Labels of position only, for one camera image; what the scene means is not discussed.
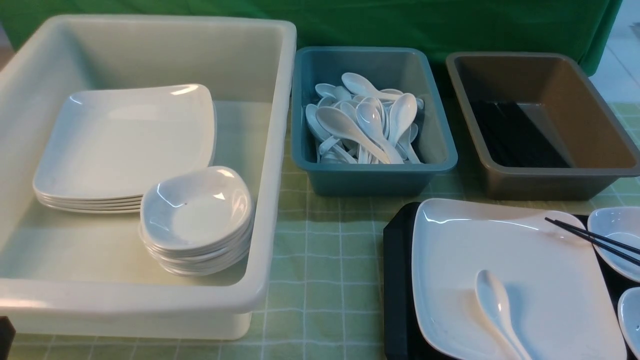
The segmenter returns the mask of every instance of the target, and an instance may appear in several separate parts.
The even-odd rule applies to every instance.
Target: green fabric
[[[0,0],[0,21],[20,47],[62,13],[149,13],[283,19],[298,47],[414,47],[439,83],[453,51],[543,51],[595,72],[621,0]]]

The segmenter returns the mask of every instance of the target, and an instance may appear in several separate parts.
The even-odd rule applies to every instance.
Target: plastic bin
[[[316,143],[307,127],[304,108],[319,98],[317,83],[341,84],[345,72],[369,79],[379,89],[396,88],[424,100],[413,143],[425,164],[320,164]],[[307,172],[313,190],[323,196],[417,195],[439,173],[458,162],[451,130],[429,62],[415,49],[395,47],[306,47],[296,53],[292,84],[291,152]]]
[[[0,156],[0,314],[26,333],[243,336],[267,292],[295,50],[296,28],[277,20],[48,20],[0,72],[0,153],[11,154]],[[57,211],[32,187],[69,95],[184,83],[211,92],[214,164],[236,170],[255,200],[248,257],[198,279],[174,276],[149,255],[140,214]]]
[[[577,64],[559,54],[454,53],[447,68],[483,166],[487,196],[587,200],[640,176],[640,153]],[[504,167],[490,156],[472,101],[516,102],[570,168]]]

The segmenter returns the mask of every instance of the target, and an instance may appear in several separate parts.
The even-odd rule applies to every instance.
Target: brown plastic bin
[[[640,152],[578,65],[560,54],[454,53],[447,68],[483,166],[486,195],[588,200],[640,176]],[[516,102],[570,168],[505,167],[490,156],[473,101]]]

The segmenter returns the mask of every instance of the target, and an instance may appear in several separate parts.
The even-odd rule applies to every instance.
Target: gray plastic bin
[[[588,200],[620,177],[640,176],[640,153],[578,65],[541,53],[454,53],[447,68],[478,153],[488,197]],[[499,165],[473,101],[520,105],[570,168]]]
[[[340,85],[345,72],[369,79],[379,89],[396,88],[424,100],[416,123],[413,148],[425,164],[320,164],[304,107],[319,98],[317,83]],[[307,172],[311,186],[323,196],[417,195],[438,173],[458,162],[451,130],[426,56],[395,47],[306,47],[296,53],[292,85],[291,152]]]

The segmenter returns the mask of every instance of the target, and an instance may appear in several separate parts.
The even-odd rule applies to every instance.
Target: white plastic tub
[[[244,335],[268,285],[295,44],[294,25],[276,20],[48,20],[0,72],[0,314],[19,332]],[[211,91],[214,163],[238,171],[257,201],[247,259],[203,278],[165,272],[138,238],[138,214],[51,210],[31,188],[70,94],[183,83]]]

